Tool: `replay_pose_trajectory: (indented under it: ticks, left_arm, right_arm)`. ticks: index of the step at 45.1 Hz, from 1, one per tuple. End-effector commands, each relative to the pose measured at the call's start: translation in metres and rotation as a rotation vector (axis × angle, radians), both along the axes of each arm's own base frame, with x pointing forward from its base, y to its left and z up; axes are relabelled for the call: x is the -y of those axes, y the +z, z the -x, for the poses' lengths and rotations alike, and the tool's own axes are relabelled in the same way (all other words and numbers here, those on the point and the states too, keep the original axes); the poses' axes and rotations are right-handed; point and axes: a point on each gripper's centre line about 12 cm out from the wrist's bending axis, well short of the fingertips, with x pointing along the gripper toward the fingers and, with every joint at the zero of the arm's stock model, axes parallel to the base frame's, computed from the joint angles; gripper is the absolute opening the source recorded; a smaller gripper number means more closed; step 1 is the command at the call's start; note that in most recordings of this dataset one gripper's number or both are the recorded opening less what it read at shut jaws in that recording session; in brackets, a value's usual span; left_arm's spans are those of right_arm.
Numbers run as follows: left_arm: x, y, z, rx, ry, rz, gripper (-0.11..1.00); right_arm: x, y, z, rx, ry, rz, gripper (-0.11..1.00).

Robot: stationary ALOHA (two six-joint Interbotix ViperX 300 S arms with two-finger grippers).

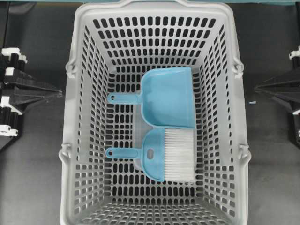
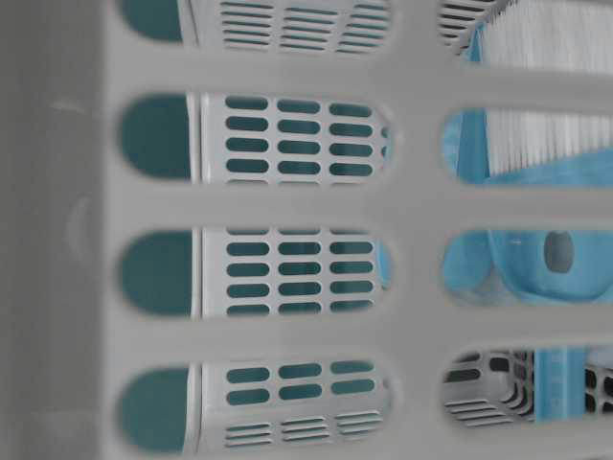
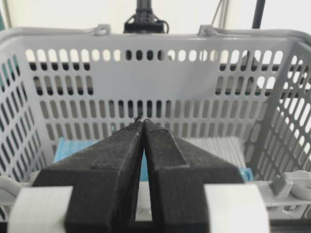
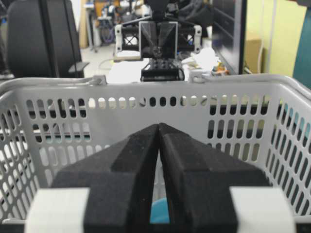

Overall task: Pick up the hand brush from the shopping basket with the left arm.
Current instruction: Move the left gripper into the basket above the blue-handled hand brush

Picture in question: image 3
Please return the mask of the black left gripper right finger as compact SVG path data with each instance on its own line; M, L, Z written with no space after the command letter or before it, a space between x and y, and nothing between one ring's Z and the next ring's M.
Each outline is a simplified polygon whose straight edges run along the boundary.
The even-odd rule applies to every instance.
M143 124L153 221L163 233L206 233L203 185L243 183L239 169L148 119Z

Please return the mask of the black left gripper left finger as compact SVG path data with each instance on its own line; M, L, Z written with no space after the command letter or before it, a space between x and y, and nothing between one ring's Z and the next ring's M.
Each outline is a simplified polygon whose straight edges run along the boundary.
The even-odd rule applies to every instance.
M135 220L143 123L114 132L36 176L19 192L9 233L111 233Z

